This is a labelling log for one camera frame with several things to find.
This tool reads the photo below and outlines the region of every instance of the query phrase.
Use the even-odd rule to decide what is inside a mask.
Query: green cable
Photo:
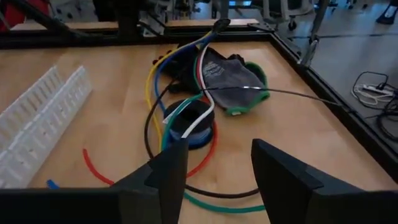
[[[195,77],[196,83],[199,85],[197,76],[196,76],[196,67],[197,67],[197,60],[195,60],[195,64],[193,66],[193,74]],[[188,98],[185,100],[183,103],[181,103],[177,109],[175,109],[173,115],[171,116],[169,122],[166,124],[164,133],[163,133],[163,138],[162,138],[162,151],[166,148],[167,146],[167,140],[169,138],[169,131],[171,128],[172,123],[174,122],[174,119],[177,117],[177,115],[183,110],[183,108],[191,103],[194,100],[198,100],[203,96],[202,93],[193,96],[191,98]],[[204,208],[206,210],[212,211],[212,212],[220,212],[220,213],[231,213],[231,214],[242,214],[242,213],[249,213],[249,212],[260,212],[265,210],[265,206],[263,205],[258,205],[258,206],[253,206],[253,207],[247,207],[247,208],[228,208],[228,207],[221,207],[221,206],[216,206],[216,205],[210,205],[209,203],[202,202],[199,199],[196,199],[195,197],[192,197],[188,193],[184,192],[184,197],[191,202],[192,204]]]

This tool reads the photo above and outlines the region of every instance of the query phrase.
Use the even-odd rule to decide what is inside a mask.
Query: white wire
[[[200,84],[201,84],[201,87],[202,87],[203,89],[206,89],[206,84],[205,84],[205,80],[204,80],[204,78],[203,78],[203,71],[202,71],[203,69],[202,69],[202,66],[203,66],[203,58],[205,57],[205,53],[206,53],[206,50],[207,50],[207,47],[208,47],[208,46],[209,46],[209,45],[206,45],[205,48],[203,49],[203,52],[202,52],[201,55],[200,55],[199,64],[198,64],[198,66],[199,66]],[[198,124],[199,124],[201,121],[203,121],[203,120],[214,110],[215,102],[214,102],[214,100],[213,100],[213,97],[211,97],[210,93],[209,93],[207,90],[204,90],[204,92],[205,92],[206,97],[207,97],[207,98],[209,99],[209,101],[210,101],[210,107],[209,107],[202,115],[200,115],[200,116],[188,127],[188,129],[183,133],[183,135],[182,135],[181,138],[187,138],[187,137],[189,136],[189,134],[191,134],[191,132],[195,129],[195,127],[198,126]]]
[[[372,105],[372,106],[376,106],[377,104],[379,104],[379,102],[390,102],[391,99],[383,99],[383,98],[391,98],[393,97],[393,94],[384,94],[384,95],[372,95],[368,92],[362,91],[362,89],[364,89],[365,86],[372,86],[372,87],[377,87],[376,85],[367,85],[367,84],[358,84],[356,86],[354,86],[353,89],[351,89],[351,94],[358,99],[359,101],[361,101],[362,103],[365,103],[367,105]],[[394,92],[394,90],[392,88],[388,88],[388,87],[384,87],[385,90],[387,91],[391,91]],[[362,95],[365,98],[368,99],[372,99],[372,101],[367,101],[364,100],[360,97],[357,97],[357,95],[355,93],[359,93],[360,95]]]

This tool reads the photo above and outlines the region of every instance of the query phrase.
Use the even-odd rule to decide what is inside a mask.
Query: spool
[[[164,118],[177,109],[182,102],[183,100],[180,100],[170,105],[164,113]],[[175,117],[174,122],[170,127],[169,139],[171,139],[171,142],[180,139],[185,130],[187,130],[188,127],[209,107],[210,105],[200,100],[195,100],[185,107],[184,110],[182,110],[181,113]],[[211,141],[213,138],[213,121],[214,111],[212,111],[198,124],[198,126],[193,129],[187,138],[189,150],[199,149],[203,146],[206,146]]]

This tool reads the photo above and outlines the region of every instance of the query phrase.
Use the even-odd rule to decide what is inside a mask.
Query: blue object
[[[190,48],[192,48],[192,47],[195,47],[196,44],[200,44],[200,43],[207,44],[207,43],[210,42],[210,40],[211,40],[213,37],[215,37],[215,34],[210,34],[208,37],[204,38],[203,40],[197,40],[196,42],[193,42],[192,44],[190,44],[190,45],[188,45],[188,46],[186,46],[186,47],[180,49],[179,51],[175,52],[174,54],[170,55],[167,59],[164,60],[163,63],[160,64],[159,68],[156,70],[155,78],[154,78],[154,86],[155,86],[155,96],[156,96],[156,98],[159,97],[159,86],[158,86],[158,82],[159,82],[159,78],[160,78],[160,73],[161,73],[161,71],[163,70],[163,68],[164,68],[175,56],[177,56],[178,54],[180,54],[180,53],[182,53],[182,52],[184,52],[184,51],[186,51],[186,50],[188,50],[188,49],[190,49]],[[159,105],[160,105],[160,108],[162,109],[162,111],[163,111],[163,113],[164,113],[165,110],[166,110],[166,107],[164,106],[163,102],[160,101],[160,102],[159,102]]]
[[[59,189],[60,187],[52,180],[47,181],[47,186],[49,189]]]

